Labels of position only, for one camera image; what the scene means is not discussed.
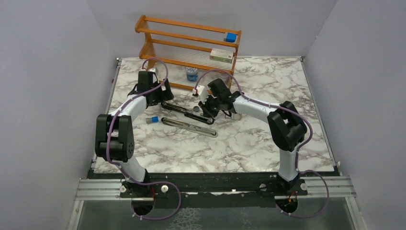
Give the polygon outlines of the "silver chrome stapler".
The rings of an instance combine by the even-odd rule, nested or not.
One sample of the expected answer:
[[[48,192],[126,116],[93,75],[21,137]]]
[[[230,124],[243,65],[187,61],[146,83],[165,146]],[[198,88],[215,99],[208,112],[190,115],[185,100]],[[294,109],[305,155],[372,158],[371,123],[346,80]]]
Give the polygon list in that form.
[[[173,126],[173,127],[186,129],[186,130],[188,130],[190,132],[201,134],[201,135],[212,137],[212,138],[216,138],[218,136],[217,131],[214,130],[214,129],[205,128],[205,127],[201,127],[201,126],[196,126],[196,125],[192,125],[192,124],[189,124],[189,123],[169,119],[169,118],[166,118],[166,117],[161,118],[161,122],[163,124],[165,124],[165,125],[168,125],[168,126]]]

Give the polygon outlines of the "blue grey small cylinder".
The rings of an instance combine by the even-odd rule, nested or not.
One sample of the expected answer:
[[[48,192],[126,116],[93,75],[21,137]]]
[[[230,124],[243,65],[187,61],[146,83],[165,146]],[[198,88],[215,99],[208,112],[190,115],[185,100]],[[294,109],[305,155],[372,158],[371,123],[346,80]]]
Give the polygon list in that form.
[[[147,124],[152,124],[152,123],[157,123],[157,122],[159,122],[159,117],[158,116],[147,117],[146,118],[146,123]]]

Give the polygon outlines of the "black stapler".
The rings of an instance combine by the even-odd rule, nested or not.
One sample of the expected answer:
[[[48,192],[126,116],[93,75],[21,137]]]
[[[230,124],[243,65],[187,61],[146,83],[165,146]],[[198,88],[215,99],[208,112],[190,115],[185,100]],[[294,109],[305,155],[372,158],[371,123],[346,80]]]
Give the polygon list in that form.
[[[193,120],[196,120],[196,121],[208,124],[208,125],[212,125],[215,122],[215,120],[211,117],[203,116],[199,112],[195,112],[191,109],[180,107],[180,106],[170,104],[167,102],[162,102],[161,107],[163,107],[164,109],[167,109],[167,110],[172,110],[175,112],[182,113],[182,114],[184,114],[185,117],[191,118]]]

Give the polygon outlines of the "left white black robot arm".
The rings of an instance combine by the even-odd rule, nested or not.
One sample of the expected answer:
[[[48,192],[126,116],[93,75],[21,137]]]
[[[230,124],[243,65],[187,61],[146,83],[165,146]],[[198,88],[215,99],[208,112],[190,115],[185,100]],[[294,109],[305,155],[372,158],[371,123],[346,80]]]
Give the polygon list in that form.
[[[133,122],[147,108],[174,97],[169,82],[166,81],[166,89],[162,89],[157,73],[156,68],[139,71],[138,82],[126,101],[110,114],[100,114],[96,119],[96,156],[117,166],[140,197],[148,195],[151,182],[147,170],[134,156]]]

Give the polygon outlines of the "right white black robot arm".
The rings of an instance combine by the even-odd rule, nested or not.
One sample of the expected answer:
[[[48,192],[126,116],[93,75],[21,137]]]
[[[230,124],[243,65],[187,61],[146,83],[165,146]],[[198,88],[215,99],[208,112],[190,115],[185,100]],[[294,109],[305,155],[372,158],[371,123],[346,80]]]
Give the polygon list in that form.
[[[205,116],[214,118],[222,111],[248,115],[268,124],[273,143],[280,151],[277,191],[288,195],[295,189],[295,183],[300,178],[297,150],[304,141],[307,127],[291,102],[274,104],[257,101],[240,91],[231,92],[221,79],[213,80],[207,87],[195,86],[192,94],[199,97],[199,106]]]

